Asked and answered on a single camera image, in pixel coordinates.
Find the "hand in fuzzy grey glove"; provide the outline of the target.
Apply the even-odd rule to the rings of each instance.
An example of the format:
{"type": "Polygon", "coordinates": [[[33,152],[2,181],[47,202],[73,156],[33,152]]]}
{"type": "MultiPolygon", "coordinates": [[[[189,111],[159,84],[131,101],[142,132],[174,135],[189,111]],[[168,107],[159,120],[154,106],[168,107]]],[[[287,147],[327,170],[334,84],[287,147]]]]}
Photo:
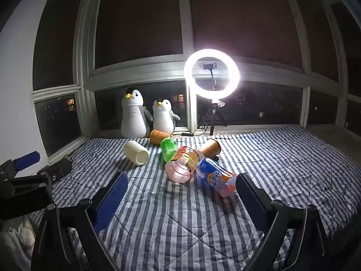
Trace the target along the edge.
{"type": "Polygon", "coordinates": [[[1,270],[31,270],[35,232],[27,216],[1,221],[1,270]]]}

